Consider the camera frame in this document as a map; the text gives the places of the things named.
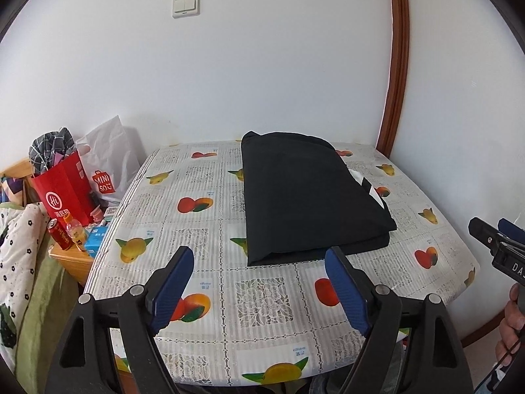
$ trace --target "black cable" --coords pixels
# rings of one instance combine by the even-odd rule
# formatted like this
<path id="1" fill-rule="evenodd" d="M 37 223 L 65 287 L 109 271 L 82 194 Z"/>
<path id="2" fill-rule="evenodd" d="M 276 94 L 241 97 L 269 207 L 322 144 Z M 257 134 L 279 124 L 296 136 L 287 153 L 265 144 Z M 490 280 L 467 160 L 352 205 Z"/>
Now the black cable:
<path id="1" fill-rule="evenodd" d="M 501 358 L 501 360 L 499 362 L 496 363 L 496 365 L 492 368 L 492 370 L 488 373 L 488 375 L 485 376 L 485 378 L 479 383 L 479 385 L 476 387 L 476 389 L 474 390 L 474 394 L 479 390 L 479 387 L 481 387 L 485 381 L 490 378 L 490 375 L 493 374 L 493 372 L 498 368 L 498 366 L 503 363 L 503 360 L 505 360 L 507 358 L 507 356 L 510 354 L 510 351 L 512 351 L 513 349 L 516 348 L 516 346 L 518 345 L 518 343 L 520 343 L 520 340 L 521 339 L 518 339 L 516 341 L 516 343 L 508 349 L 508 351 L 504 354 L 504 356 Z"/>

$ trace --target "light switch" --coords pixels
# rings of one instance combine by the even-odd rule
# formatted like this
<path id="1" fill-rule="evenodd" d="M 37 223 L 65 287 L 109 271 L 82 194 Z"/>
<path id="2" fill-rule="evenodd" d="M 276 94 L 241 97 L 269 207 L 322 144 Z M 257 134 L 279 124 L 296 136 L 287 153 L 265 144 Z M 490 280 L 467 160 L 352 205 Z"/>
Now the light switch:
<path id="1" fill-rule="evenodd" d="M 173 0 L 172 16 L 181 18 L 199 14 L 199 0 Z"/>
<path id="2" fill-rule="evenodd" d="M 184 0 L 184 10 L 194 10 L 195 0 Z"/>

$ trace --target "white plastic bag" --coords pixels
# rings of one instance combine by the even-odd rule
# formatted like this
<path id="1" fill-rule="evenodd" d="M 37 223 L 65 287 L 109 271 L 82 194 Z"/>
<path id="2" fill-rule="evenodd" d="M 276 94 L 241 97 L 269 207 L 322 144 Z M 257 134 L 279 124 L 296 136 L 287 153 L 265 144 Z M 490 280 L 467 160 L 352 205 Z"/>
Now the white plastic bag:
<path id="1" fill-rule="evenodd" d="M 119 116 L 76 142 L 93 191 L 110 204 L 119 204 L 140 168 Z"/>

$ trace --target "folded black garment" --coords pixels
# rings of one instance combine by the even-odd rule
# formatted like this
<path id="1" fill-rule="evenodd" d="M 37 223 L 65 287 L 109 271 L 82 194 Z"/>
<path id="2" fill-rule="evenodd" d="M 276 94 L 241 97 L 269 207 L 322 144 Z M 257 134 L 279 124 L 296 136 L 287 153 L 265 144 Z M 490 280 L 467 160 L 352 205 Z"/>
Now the folded black garment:
<path id="1" fill-rule="evenodd" d="M 248 265 L 321 259 L 386 247 L 396 223 L 328 142 L 249 132 L 241 143 Z"/>

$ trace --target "human hand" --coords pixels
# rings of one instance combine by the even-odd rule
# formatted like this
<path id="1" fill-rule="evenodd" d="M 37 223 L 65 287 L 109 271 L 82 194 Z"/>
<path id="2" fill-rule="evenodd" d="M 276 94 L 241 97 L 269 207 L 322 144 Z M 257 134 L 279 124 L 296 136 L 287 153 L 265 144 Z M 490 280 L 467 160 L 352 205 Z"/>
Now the human hand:
<path id="1" fill-rule="evenodd" d="M 499 325 L 499 333 L 501 334 L 501 341 L 499 341 L 495 346 L 495 356 L 498 358 L 498 361 L 507 353 L 509 348 L 518 341 L 518 335 L 516 331 L 521 330 L 525 325 L 525 316 L 521 313 L 518 308 L 516 301 L 518 300 L 519 294 L 519 284 L 516 283 L 510 289 L 509 297 L 510 301 L 505 305 L 505 318 L 501 321 Z M 520 349 L 520 343 L 514 347 L 511 354 L 517 353 Z M 505 360 L 501 363 L 502 366 L 508 366 L 512 362 L 513 358 L 508 355 L 505 357 Z"/>

